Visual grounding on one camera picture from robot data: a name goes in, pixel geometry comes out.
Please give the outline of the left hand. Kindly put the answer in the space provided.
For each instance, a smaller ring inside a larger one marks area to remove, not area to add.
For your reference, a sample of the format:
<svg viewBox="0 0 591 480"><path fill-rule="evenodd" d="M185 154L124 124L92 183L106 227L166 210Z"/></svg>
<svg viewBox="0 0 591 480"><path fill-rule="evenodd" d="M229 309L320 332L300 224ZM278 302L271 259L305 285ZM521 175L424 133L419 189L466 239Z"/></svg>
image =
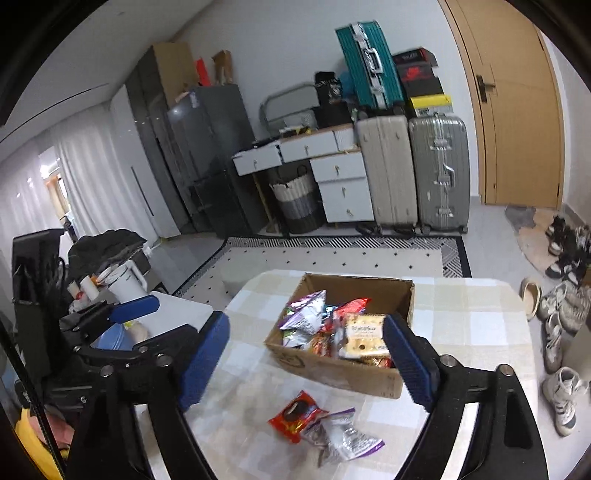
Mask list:
<svg viewBox="0 0 591 480"><path fill-rule="evenodd" d="M45 411L45 415L58 448L60 450L69 449L73 440L74 429L59 415L54 415L50 411ZM47 445L48 442L41 430L41 424L39 423L38 417L31 417L30 424L35 430L38 439Z"/></svg>

